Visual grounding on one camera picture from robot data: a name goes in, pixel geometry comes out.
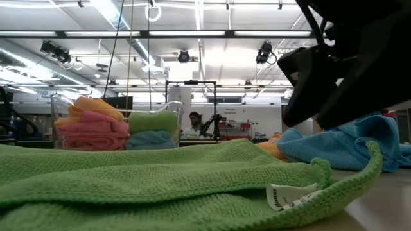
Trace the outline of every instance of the man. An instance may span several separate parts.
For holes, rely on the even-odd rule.
[[[186,128],[182,132],[183,139],[204,139],[205,137],[200,136],[201,129],[201,118],[202,116],[197,112],[190,113],[191,126]]]

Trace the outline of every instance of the green towel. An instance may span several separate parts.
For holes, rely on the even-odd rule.
[[[128,117],[128,127],[130,134],[148,130],[166,130],[173,135],[177,131],[179,124],[176,113],[163,110],[154,114],[132,112]]]
[[[284,163],[246,140],[173,150],[65,151],[0,146],[0,230],[266,230],[332,216],[381,173],[371,160],[344,180],[325,160]],[[267,184],[321,190],[276,212]]]

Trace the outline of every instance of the blue towel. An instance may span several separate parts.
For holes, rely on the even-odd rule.
[[[292,162],[309,163],[318,157],[328,160],[333,169],[360,171],[370,159],[367,141],[380,145],[384,172],[411,166],[411,146],[399,145],[395,120],[377,113],[309,137],[291,128],[277,147]]]
[[[126,141],[126,150],[159,150],[176,148],[169,131],[133,133]]]

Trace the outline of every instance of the pink towel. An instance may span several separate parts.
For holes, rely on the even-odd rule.
[[[65,148],[82,151],[122,150],[128,137],[124,122],[92,111],[85,111],[80,123],[57,129],[65,139]]]

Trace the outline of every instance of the white label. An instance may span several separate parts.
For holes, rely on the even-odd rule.
[[[317,195],[318,184],[312,184],[307,187],[293,187],[285,185],[268,184],[267,185],[267,202],[275,211],[290,209],[298,206]]]

